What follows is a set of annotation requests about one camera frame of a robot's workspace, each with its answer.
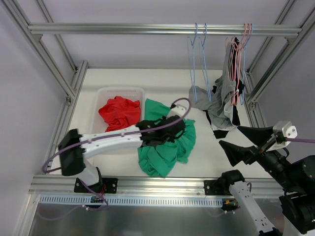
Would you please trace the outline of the red tank top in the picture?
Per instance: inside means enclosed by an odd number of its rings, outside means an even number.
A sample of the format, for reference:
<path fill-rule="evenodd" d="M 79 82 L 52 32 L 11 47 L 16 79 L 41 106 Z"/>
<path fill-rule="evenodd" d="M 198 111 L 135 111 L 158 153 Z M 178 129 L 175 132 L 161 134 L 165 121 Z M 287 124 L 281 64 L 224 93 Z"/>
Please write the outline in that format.
<path fill-rule="evenodd" d="M 108 125 L 106 132 L 120 130 L 135 125 L 141 118 L 140 101 L 115 96 L 98 110 L 99 115 Z"/>

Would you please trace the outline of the green tank top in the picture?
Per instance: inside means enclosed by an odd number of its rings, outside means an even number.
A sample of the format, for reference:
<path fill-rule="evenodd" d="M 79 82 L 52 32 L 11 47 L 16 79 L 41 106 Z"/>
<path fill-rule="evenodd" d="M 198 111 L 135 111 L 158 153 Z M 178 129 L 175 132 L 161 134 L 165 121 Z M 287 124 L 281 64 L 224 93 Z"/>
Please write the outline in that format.
<path fill-rule="evenodd" d="M 184 120 L 186 128 L 183 135 L 173 143 L 166 142 L 157 147 L 138 149 L 138 164 L 141 170 L 150 177 L 166 177 L 175 164 L 188 163 L 196 143 L 196 130 L 192 119 Z"/>

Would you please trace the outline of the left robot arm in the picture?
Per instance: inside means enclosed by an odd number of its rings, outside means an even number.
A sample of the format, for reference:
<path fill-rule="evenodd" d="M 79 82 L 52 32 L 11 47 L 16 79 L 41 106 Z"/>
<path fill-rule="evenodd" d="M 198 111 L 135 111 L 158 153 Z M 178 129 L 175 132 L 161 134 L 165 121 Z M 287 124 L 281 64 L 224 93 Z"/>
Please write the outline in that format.
<path fill-rule="evenodd" d="M 58 146 L 61 174 L 82 181 L 91 192 L 100 192 L 103 186 L 100 170 L 88 159 L 117 149 L 156 147 L 174 142 L 184 130 L 185 122 L 178 115 L 143 120 L 108 133 L 81 135 L 77 129 L 72 129 Z"/>

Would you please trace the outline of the light blue wire hanger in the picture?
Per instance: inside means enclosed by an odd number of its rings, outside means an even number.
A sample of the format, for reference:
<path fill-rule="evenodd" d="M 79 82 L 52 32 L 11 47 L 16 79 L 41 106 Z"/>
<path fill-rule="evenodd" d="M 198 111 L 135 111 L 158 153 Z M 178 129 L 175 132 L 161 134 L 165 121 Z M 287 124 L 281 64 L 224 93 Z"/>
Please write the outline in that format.
<path fill-rule="evenodd" d="M 197 100 L 197 92 L 195 86 L 195 40 L 198 35 L 198 24 L 195 23 L 194 35 L 187 37 L 187 52 L 189 62 L 189 74 L 191 80 L 191 88 L 193 92 L 194 101 Z"/>

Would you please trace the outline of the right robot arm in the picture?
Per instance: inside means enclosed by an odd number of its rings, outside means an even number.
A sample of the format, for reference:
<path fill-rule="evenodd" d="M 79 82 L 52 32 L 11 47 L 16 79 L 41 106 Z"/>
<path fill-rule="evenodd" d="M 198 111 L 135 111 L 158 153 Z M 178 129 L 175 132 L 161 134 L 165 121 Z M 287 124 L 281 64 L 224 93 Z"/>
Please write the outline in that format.
<path fill-rule="evenodd" d="M 220 140 L 231 166 L 244 162 L 258 163 L 283 189 L 280 196 L 285 218 L 285 236 L 300 236 L 315 228 L 315 157 L 307 156 L 290 163 L 279 153 L 292 141 L 298 141 L 297 129 L 289 121 L 280 121 L 268 128 L 238 126 L 252 143 L 240 147 Z M 210 187 L 226 195 L 232 195 L 250 223 L 255 236 L 279 236 L 280 232 L 265 214 L 247 189 L 246 181 L 238 170 L 222 173 Z"/>

